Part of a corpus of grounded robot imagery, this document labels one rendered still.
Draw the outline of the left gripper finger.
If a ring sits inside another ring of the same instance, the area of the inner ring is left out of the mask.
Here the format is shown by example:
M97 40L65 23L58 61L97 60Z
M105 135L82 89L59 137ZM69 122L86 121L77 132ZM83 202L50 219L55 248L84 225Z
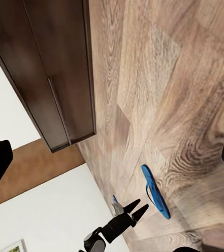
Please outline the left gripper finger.
M134 221L135 224L141 219L141 217L148 210L148 208L149 205L147 204L146 206L143 206L141 209L132 214L132 220Z
M123 207L123 209L126 211L126 213L131 213L131 211L139 204L139 202L141 202L140 199L138 199L137 201L129 204L128 206L126 207Z

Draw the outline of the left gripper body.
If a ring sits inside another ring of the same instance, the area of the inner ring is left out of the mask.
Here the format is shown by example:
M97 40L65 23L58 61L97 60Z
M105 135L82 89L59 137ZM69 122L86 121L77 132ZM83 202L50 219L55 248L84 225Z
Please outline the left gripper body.
M109 221L109 225L117 236L122 234L129 226L136 226L132 218L126 213L125 210L124 213L119 214L116 217L114 216L114 218Z

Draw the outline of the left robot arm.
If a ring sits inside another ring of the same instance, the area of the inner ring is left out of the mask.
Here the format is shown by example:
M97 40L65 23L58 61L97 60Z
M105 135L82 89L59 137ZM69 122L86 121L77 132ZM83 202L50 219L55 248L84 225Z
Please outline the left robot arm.
M109 221L105 227L98 227L95 231L87 235L84 239L84 248L87 252L104 252L106 243L99 233L102 233L109 244L113 242L120 234L122 234L129 226L135 227L136 223L141 219L144 213L148 210L149 205L143 206L138 211L132 214L132 218L128 215L141 202L140 199L122 207L119 203L111 204L114 218ZM78 252L84 252L79 250Z

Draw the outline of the sandal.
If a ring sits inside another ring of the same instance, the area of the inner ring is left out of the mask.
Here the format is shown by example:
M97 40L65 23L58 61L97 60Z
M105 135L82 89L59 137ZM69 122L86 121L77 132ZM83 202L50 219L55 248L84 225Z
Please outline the sandal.
M155 184L155 181L154 181L153 176L152 176L152 174L150 172L150 169L148 168L147 165L144 165L144 164L141 166L141 168L142 168L142 172L144 173L144 176L145 176L145 178L147 180L146 189L149 186L152 197L153 197L154 202L156 204L156 207L158 208L158 210L163 214L163 216L166 219L171 219L169 210L168 210L164 200L162 199L161 194L158 191L158 188L157 188L157 186Z

